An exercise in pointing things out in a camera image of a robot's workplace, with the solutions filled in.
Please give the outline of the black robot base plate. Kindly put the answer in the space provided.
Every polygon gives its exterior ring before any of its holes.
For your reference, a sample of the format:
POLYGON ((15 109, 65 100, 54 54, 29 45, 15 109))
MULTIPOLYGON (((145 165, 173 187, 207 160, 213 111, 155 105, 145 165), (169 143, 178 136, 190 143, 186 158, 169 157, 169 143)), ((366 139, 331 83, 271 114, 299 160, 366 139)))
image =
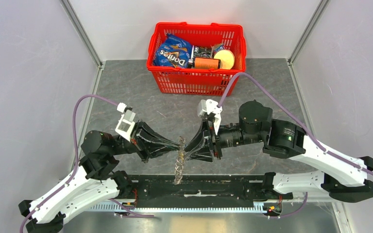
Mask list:
POLYGON ((129 175, 123 193, 115 197, 136 207, 250 207, 253 202, 296 200, 294 191, 280 194, 264 175, 185 175, 174 185, 173 175, 129 175))

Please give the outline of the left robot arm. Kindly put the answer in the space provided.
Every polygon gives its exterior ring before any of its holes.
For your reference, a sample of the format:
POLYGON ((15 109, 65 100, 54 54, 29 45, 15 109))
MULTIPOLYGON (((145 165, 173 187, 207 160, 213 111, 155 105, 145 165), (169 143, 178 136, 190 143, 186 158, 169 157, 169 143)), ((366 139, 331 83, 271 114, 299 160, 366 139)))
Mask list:
POLYGON ((143 162, 179 149, 179 144, 156 133, 143 121, 119 123, 116 135, 90 131, 72 172, 43 196, 23 200, 24 216, 19 232, 58 233, 63 226, 94 204, 134 194, 133 183, 125 171, 114 171, 116 155, 136 153, 143 162))

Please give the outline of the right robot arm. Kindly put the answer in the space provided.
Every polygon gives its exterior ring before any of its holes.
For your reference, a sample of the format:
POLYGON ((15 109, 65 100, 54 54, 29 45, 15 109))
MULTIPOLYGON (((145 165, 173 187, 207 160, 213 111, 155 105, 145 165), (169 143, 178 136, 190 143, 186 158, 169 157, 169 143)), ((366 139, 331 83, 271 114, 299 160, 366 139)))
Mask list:
POLYGON ((268 199, 294 192, 326 193, 348 203, 373 198, 373 182, 363 172, 363 169, 373 170, 373 158, 344 154, 335 158, 321 150, 302 127, 274 119, 272 109, 255 100, 240 106, 238 123, 221 125, 220 113, 215 101, 200 102, 198 115, 202 122, 184 148, 187 160, 213 162, 222 157, 224 148, 262 143, 263 152, 271 157, 315 168, 313 172, 297 174, 265 173, 260 189, 268 199))

